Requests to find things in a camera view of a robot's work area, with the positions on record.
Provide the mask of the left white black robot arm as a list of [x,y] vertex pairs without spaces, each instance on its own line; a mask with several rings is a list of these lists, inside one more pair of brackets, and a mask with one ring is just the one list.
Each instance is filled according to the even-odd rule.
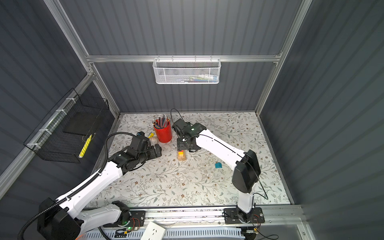
[[75,240],[108,224],[128,229],[138,227],[140,221],[132,217],[130,208],[121,201],[90,211],[85,207],[109,184],[161,155],[160,145],[152,145],[143,135],[132,135],[129,146],[107,157],[100,169],[81,184],[56,200],[48,198],[40,204],[37,231],[47,240]]

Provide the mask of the wood block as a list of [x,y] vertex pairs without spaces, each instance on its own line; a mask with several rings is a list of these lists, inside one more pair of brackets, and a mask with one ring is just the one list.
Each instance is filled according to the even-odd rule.
[[184,152],[184,154],[185,154],[183,157],[179,157],[179,154],[178,154],[178,160],[179,161],[185,161],[187,159],[185,151],[178,151],[178,152]]

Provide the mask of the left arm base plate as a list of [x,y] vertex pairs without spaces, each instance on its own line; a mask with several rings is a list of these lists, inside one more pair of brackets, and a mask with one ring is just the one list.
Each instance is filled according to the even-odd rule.
[[103,225],[104,228],[122,227],[142,227],[144,225],[146,212],[145,211],[123,211],[118,220],[111,224]]

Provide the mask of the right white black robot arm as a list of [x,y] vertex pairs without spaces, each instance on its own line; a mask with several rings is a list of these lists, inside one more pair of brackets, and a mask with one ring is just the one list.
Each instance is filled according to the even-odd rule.
[[172,129],[178,136],[178,151],[193,153],[205,149],[230,167],[233,171],[232,184],[239,193],[236,206],[238,219],[249,223],[254,216],[254,195],[261,174],[257,154],[252,150],[245,152],[231,146],[200,123],[191,124],[178,119]]

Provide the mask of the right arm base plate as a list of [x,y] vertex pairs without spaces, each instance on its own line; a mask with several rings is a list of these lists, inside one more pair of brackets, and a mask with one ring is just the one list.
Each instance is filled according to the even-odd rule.
[[225,208],[222,216],[225,219],[225,223],[229,224],[263,224],[265,223],[265,217],[261,208],[252,208],[249,213],[241,211],[239,208]]

